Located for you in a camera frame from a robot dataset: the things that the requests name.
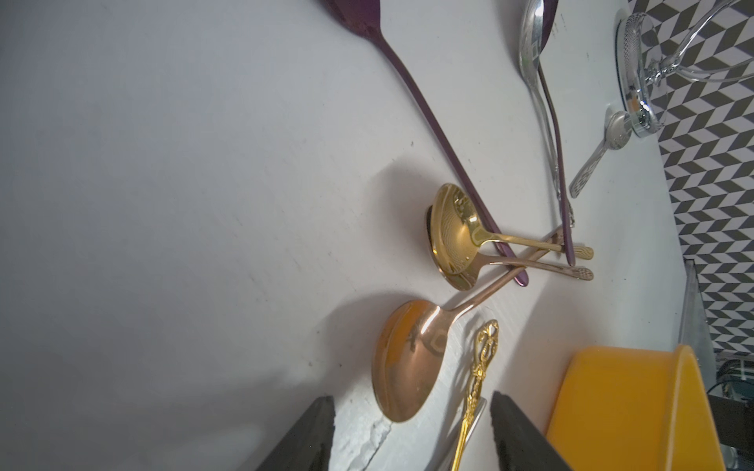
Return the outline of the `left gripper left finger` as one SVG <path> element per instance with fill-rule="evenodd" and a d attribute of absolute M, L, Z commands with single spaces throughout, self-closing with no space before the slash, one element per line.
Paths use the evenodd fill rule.
<path fill-rule="evenodd" d="M 335 433 L 333 396 L 316 398 L 258 471 L 327 471 Z"/>

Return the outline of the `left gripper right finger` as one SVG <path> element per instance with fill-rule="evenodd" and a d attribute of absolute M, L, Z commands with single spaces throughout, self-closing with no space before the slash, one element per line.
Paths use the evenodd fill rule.
<path fill-rule="evenodd" d="M 510 396 L 494 392 L 490 414 L 500 470 L 571 471 Z"/>

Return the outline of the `yellow storage box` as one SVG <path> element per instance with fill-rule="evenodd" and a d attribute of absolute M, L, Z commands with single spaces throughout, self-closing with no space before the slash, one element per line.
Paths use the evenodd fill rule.
<path fill-rule="evenodd" d="M 696 355 L 589 347 L 573 355 L 546 438 L 573 470 L 722 470 Z"/>

